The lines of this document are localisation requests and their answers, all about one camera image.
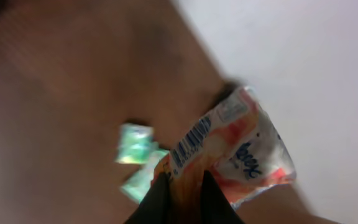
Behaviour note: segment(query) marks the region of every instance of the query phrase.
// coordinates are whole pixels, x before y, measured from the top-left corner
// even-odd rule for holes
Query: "white background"
[[[358,223],[358,0],[175,0],[222,73],[247,80],[312,211]]]

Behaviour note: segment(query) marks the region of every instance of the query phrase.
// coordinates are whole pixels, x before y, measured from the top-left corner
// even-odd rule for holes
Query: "brown floor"
[[[113,163],[119,125],[143,120],[171,147],[223,84],[167,0],[9,1],[0,14],[0,223],[122,223],[136,204],[119,186],[137,167]],[[297,200],[281,187],[239,213],[290,223]],[[317,220],[295,207],[294,223]]]

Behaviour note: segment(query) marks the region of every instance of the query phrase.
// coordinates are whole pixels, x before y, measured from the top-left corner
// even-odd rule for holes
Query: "white surface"
[[[255,86],[313,211],[358,223],[358,1],[176,3],[222,72]]]

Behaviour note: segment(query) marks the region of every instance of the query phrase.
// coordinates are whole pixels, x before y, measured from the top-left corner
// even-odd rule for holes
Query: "crumpled wrapper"
[[[174,211],[200,209],[204,170],[233,208],[296,177],[290,155],[267,113],[245,87],[207,112],[156,166],[169,177]]]

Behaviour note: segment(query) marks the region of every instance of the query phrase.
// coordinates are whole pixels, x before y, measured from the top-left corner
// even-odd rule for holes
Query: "trash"
[[[116,162],[121,164],[145,164],[152,150],[153,128],[137,124],[121,126],[121,140]]]
[[[170,177],[177,213],[200,209],[200,187],[209,170],[227,201],[243,201],[296,177],[290,155],[257,100],[244,87],[207,112],[157,164],[154,177]]]
[[[143,168],[137,171],[122,187],[121,190],[133,201],[141,203],[150,189],[154,177],[154,168],[169,151],[159,149],[158,143],[153,142],[153,150]]]

